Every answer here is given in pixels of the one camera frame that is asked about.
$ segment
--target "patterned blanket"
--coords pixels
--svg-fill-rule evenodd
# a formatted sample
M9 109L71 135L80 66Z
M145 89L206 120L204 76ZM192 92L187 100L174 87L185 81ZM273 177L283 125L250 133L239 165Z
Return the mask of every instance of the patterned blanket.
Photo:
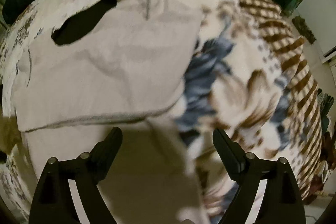
M317 83L302 53L303 38L293 37L280 7L270 0L179 1L201 9L203 20L184 75L184 93L168 112L194 160L210 221L218 223L237 190L213 147L214 128L224 129L260 158L286 157L304 198L319 163L321 125ZM23 51L45 29L59 28L95 2L36 0L9 29L0 58L5 116L13 112L11 91ZM25 171L16 167L16 157L11 155L1 168L1 180L27 217L31 187L25 185ZM257 194L255 212L262 193Z

